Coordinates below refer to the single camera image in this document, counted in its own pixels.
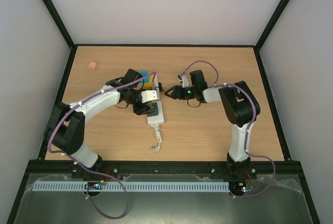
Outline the green dragon cube plug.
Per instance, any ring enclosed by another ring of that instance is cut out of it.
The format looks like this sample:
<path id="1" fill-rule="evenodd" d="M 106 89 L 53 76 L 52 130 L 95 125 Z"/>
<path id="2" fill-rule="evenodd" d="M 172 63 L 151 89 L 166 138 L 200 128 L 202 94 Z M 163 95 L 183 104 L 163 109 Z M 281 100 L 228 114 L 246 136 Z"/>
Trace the green dragon cube plug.
<path id="1" fill-rule="evenodd" d="M 147 113 L 147 117 L 157 116 L 158 114 L 159 114 L 158 104 L 157 103 L 151 104 L 151 109 Z"/>

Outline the white power strip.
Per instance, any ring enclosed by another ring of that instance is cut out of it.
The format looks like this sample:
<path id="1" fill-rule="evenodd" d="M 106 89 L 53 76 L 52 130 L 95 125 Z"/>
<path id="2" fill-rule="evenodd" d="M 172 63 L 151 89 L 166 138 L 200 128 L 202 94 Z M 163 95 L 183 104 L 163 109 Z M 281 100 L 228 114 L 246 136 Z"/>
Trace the white power strip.
<path id="1" fill-rule="evenodd" d="M 159 89 L 159 83 L 158 83 L 158 77 L 155 76 L 153 80 L 153 84 L 155 86 L 158 100 L 153 103 L 155 112 L 151 116 L 147 116 L 147 122 L 150 126 L 156 125 L 156 124 L 164 124 L 164 115 L 163 115 L 163 109 L 162 109 L 162 102 L 161 102 L 161 89 Z"/>

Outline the pink cube plug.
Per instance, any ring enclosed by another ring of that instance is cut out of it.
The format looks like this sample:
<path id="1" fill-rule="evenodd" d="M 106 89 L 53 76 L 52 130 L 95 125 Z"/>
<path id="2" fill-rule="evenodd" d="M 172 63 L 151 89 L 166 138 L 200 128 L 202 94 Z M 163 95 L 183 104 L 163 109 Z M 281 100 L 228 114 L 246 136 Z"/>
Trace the pink cube plug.
<path id="1" fill-rule="evenodd" d="M 90 61 L 87 67 L 89 70 L 96 70 L 98 67 L 98 63 L 95 61 Z"/>

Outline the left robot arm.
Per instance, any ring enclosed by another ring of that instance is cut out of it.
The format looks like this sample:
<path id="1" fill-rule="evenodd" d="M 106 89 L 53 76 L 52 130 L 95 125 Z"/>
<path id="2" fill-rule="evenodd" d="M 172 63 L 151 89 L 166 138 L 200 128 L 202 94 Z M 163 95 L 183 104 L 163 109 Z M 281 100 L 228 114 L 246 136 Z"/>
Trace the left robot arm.
<path id="1" fill-rule="evenodd" d="M 101 171 L 103 160 L 84 144 L 85 125 L 100 112 L 126 102 L 136 115 L 153 112 L 152 99 L 144 99 L 145 89 L 136 89 L 139 82 L 154 78 L 155 72 L 142 76 L 129 69 L 120 81 L 112 79 L 97 92 L 71 104 L 57 103 L 47 123 L 44 139 L 49 153 L 61 153 L 92 173 Z"/>

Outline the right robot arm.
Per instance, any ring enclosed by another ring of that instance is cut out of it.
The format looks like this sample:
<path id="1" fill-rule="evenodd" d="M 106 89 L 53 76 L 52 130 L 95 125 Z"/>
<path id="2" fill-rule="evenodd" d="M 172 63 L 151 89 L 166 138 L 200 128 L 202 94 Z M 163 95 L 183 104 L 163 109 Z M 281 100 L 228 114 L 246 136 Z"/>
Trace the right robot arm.
<path id="1" fill-rule="evenodd" d="M 209 87 L 202 70 L 192 71 L 191 85 L 185 75 L 178 76 L 181 85 L 175 85 L 164 94 L 172 99 L 195 99 L 199 104 L 221 102 L 232 124 L 231 146 L 227 153 L 226 171 L 232 178 L 239 178 L 251 170 L 249 142 L 251 131 L 261 109 L 245 81 Z"/>

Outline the yellow cube plug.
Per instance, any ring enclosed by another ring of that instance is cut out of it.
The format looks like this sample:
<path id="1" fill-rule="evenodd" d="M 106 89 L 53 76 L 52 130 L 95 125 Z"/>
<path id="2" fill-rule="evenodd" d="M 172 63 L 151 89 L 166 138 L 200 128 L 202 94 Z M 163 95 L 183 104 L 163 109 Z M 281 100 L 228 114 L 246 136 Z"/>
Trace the yellow cube plug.
<path id="1" fill-rule="evenodd" d="M 147 81 L 144 81 L 143 89 L 145 89 L 145 90 L 151 90 L 151 89 L 153 89 L 154 88 L 154 81 L 153 81 L 153 79 L 154 79 L 154 76 L 151 75 Z"/>

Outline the blue cube plug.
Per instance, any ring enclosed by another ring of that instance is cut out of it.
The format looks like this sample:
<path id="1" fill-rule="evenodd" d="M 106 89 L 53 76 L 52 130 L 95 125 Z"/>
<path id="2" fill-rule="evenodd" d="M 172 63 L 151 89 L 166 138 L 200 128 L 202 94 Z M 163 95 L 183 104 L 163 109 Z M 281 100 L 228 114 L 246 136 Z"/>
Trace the blue cube plug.
<path id="1" fill-rule="evenodd" d="M 139 72 L 144 78 L 140 81 L 141 83 L 147 83 L 150 79 L 149 72 L 148 71 L 140 71 Z"/>

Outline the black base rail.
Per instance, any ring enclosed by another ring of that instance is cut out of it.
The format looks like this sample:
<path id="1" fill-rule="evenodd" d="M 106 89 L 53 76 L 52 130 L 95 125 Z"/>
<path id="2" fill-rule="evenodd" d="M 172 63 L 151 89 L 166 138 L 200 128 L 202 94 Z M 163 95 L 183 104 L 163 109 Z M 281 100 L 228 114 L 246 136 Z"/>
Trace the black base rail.
<path id="1" fill-rule="evenodd" d="M 257 177 L 253 166 L 231 172 L 225 161 L 103 161 L 99 172 L 118 179 L 129 175 L 196 175 L 224 181 L 241 181 Z"/>

